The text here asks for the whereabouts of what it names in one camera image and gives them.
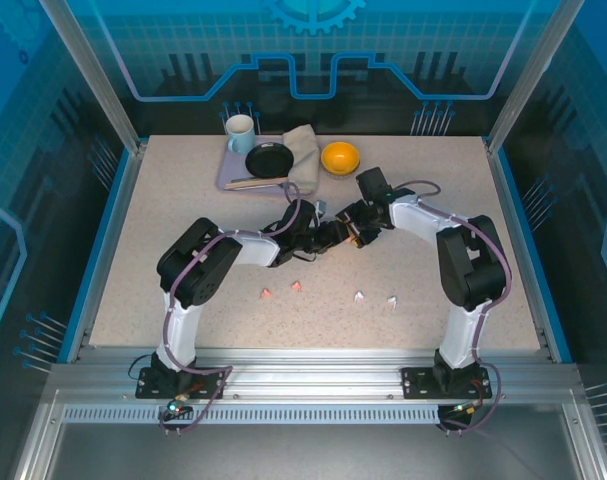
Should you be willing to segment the beige folded cloth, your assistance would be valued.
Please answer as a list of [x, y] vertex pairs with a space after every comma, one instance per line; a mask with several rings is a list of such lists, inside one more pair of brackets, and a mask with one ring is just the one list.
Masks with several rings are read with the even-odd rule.
[[288, 180], [302, 195], [313, 194], [318, 187], [320, 148], [310, 124], [301, 125], [283, 134], [283, 145], [293, 154], [293, 165]]

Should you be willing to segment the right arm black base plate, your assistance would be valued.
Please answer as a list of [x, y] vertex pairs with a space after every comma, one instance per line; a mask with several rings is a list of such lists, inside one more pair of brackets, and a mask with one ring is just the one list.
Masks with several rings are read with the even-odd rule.
[[484, 399], [493, 397], [488, 371], [473, 364], [449, 372], [445, 367], [406, 367], [400, 370], [406, 400]]

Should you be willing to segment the aluminium frame post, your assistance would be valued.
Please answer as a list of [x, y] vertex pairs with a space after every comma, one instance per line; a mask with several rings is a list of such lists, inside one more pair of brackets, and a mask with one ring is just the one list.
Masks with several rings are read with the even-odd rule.
[[67, 2], [65, 0], [38, 1], [119, 140], [130, 154], [137, 155], [141, 149], [139, 135]]
[[585, 0], [559, 0], [512, 92], [486, 140], [486, 151], [497, 155], [556, 54]]

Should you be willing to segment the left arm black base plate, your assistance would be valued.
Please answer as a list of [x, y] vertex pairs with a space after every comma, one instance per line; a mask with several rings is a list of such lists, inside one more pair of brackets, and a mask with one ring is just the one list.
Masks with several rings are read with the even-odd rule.
[[135, 397], [137, 399], [170, 400], [179, 395], [188, 399], [210, 398], [222, 385], [223, 374], [191, 374], [185, 371], [161, 371], [152, 367], [139, 372]]

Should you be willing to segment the lilac plastic tray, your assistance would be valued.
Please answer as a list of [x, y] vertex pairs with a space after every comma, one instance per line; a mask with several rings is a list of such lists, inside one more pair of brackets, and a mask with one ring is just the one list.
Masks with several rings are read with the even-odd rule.
[[[216, 175], [215, 186], [221, 191], [226, 190], [226, 185], [233, 183], [234, 181], [242, 181], [250, 178], [254, 178], [255, 175], [251, 174], [245, 166], [245, 158], [247, 154], [240, 154], [231, 151], [228, 147], [231, 140], [226, 138], [224, 140], [224, 147], [221, 155], [221, 162], [219, 165], [218, 173]], [[281, 135], [258, 135], [255, 137], [255, 145], [263, 143], [279, 143], [282, 144]], [[275, 177], [273, 180], [285, 180], [288, 177], [288, 173], [280, 177]], [[276, 186], [267, 187], [268, 195], [277, 195], [278, 188]]]

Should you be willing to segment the light blue mug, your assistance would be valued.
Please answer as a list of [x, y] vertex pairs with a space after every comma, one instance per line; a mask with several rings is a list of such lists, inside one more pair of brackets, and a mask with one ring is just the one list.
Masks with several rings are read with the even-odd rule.
[[245, 114], [231, 116], [225, 124], [228, 136], [227, 148], [230, 152], [247, 154], [255, 146], [254, 120]]

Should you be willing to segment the black round plate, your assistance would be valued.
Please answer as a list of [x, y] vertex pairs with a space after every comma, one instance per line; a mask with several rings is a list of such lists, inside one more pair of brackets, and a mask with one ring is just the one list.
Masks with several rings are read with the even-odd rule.
[[255, 146], [245, 158], [247, 171], [256, 178], [286, 177], [294, 164], [292, 151], [281, 143], [266, 142]]

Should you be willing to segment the orange bowl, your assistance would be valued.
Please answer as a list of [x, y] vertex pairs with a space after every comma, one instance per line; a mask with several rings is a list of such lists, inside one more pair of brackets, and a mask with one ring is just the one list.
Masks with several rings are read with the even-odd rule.
[[360, 166], [358, 149], [347, 142], [328, 144], [321, 152], [323, 170], [332, 176], [343, 178], [355, 173]]

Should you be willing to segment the aluminium cross beam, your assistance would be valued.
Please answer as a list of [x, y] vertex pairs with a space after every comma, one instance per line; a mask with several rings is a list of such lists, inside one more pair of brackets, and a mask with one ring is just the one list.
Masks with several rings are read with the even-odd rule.
[[[59, 403], [132, 403], [129, 366], [140, 350], [84, 348], [77, 362], [56, 364], [43, 399]], [[431, 349], [241, 349], [201, 348], [199, 366], [230, 366], [226, 404], [399, 404], [400, 370], [430, 367]], [[499, 372], [491, 377], [502, 404], [580, 403], [585, 393], [574, 364], [553, 363], [541, 352], [489, 351]]]

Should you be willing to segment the aluminium side rail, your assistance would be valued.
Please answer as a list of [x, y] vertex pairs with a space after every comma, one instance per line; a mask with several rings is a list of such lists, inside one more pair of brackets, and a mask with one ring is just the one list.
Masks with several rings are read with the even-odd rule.
[[482, 138], [482, 140], [518, 267], [517, 277], [527, 299], [529, 312], [535, 327], [540, 346], [539, 350], [542, 351], [542, 356], [548, 362], [562, 363], [563, 359], [556, 344], [546, 300], [540, 288], [525, 231], [520, 221], [517, 203], [515, 202], [516, 198], [510, 188], [511, 173], [505, 170], [500, 156], [490, 150], [486, 139]]
[[135, 154], [123, 152], [58, 353], [59, 364], [74, 363], [83, 338], [92, 331], [148, 142], [143, 138]]

